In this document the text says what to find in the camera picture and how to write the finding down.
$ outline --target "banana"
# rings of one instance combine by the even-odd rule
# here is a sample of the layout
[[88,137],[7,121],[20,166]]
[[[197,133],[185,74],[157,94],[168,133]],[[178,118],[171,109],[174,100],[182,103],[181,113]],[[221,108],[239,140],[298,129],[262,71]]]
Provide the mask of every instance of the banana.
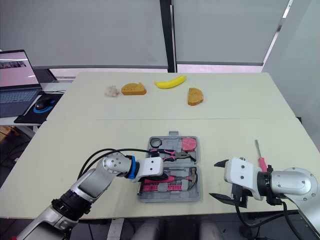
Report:
[[154,84],[160,89],[170,89],[182,84],[186,79],[186,76],[178,76],[170,81],[155,81]]

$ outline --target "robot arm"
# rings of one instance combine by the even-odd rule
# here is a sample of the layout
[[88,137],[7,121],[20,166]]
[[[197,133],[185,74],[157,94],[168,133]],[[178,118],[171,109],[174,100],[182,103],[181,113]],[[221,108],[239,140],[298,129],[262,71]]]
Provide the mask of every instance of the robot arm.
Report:
[[163,169],[160,157],[137,162],[134,156],[125,156],[120,152],[107,155],[59,199],[54,199],[17,236],[17,240],[62,240],[78,220],[89,213],[91,205],[108,189],[115,177],[125,177],[135,183],[142,177],[160,176]]
[[233,184],[233,199],[211,193],[219,201],[235,204],[241,195],[240,207],[247,207],[248,196],[270,205],[281,205],[281,199],[289,199],[298,208],[317,236],[320,235],[320,193],[315,176],[309,171],[292,167],[284,171],[273,171],[271,166],[266,172],[239,158],[232,158],[215,164],[224,167],[224,180]]

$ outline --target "hammer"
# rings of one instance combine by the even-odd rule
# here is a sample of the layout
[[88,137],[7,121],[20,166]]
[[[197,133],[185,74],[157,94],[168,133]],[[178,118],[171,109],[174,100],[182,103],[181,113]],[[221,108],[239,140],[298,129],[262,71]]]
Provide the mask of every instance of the hammer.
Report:
[[160,181],[145,179],[144,183],[145,184],[160,184],[160,183],[171,183],[171,182],[177,181],[177,180],[188,180],[188,181],[191,181],[191,185],[188,187],[188,190],[189,190],[196,184],[197,178],[198,178],[197,168],[192,167],[190,176],[168,176],[167,179],[160,180]]

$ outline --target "pink screwdriver handle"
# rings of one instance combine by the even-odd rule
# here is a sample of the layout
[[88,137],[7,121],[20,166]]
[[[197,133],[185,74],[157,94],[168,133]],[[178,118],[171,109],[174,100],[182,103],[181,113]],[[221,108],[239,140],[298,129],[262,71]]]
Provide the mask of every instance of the pink screwdriver handle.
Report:
[[262,169],[262,172],[266,172],[267,171],[267,164],[265,162],[265,158],[259,157],[258,161],[259,161],[260,168]]
[[170,182],[173,182],[174,180],[175,180],[175,177],[174,177],[174,176],[169,176],[168,179],[166,179],[166,180],[161,180],[161,181],[154,181],[154,180],[146,179],[146,180],[144,180],[144,183],[145,183],[145,184],[170,183]]

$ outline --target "laptop screen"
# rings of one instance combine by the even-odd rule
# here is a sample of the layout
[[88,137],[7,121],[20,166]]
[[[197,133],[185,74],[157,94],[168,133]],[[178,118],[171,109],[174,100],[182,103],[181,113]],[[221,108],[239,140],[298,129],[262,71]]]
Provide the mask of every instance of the laptop screen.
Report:
[[24,51],[0,52],[0,88],[38,84]]

